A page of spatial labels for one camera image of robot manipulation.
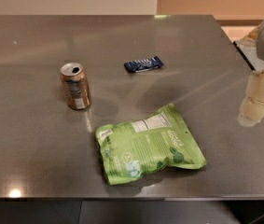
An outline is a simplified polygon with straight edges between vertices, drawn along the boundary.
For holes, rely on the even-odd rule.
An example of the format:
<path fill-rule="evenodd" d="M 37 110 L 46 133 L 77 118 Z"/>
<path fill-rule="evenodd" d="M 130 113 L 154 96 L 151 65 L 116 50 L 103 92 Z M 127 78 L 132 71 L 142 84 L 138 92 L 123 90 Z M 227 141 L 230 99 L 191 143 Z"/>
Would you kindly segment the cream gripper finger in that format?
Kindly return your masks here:
<path fill-rule="evenodd" d="M 264 119 L 264 70 L 253 71 L 240 106 L 238 122 L 253 127 Z"/>

